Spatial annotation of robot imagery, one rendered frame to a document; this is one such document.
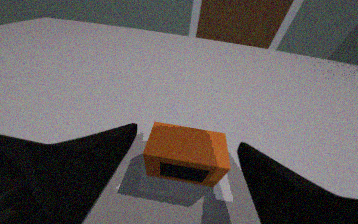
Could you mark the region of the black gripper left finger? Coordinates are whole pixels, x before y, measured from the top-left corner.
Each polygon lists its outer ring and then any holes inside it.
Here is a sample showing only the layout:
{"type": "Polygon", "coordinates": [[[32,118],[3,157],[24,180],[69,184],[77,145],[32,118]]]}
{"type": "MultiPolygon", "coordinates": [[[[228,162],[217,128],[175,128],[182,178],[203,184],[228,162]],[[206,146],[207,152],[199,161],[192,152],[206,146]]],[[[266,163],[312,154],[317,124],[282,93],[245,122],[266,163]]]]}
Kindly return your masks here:
{"type": "Polygon", "coordinates": [[[0,173],[25,179],[45,224],[82,224],[137,135],[137,124],[55,144],[0,135],[0,173]]]}

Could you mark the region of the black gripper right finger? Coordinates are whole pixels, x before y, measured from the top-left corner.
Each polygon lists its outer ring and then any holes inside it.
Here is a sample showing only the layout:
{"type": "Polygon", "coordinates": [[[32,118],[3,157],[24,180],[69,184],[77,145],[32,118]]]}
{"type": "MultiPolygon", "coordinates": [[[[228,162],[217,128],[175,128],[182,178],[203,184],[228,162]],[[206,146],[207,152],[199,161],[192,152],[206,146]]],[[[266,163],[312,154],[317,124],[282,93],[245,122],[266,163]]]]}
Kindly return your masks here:
{"type": "Polygon", "coordinates": [[[358,224],[358,199],[335,195],[246,143],[237,156],[261,224],[358,224]]]}

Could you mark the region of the orange block with dark square mark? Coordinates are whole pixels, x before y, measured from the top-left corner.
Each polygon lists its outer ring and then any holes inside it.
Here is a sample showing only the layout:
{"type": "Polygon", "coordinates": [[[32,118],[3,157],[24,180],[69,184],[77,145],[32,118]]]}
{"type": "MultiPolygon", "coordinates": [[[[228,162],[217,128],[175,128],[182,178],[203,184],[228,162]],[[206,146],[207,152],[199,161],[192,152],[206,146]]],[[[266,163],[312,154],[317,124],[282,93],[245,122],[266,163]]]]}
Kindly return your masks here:
{"type": "Polygon", "coordinates": [[[225,133],[154,122],[143,159],[147,175],[215,187],[230,170],[225,133]]]}

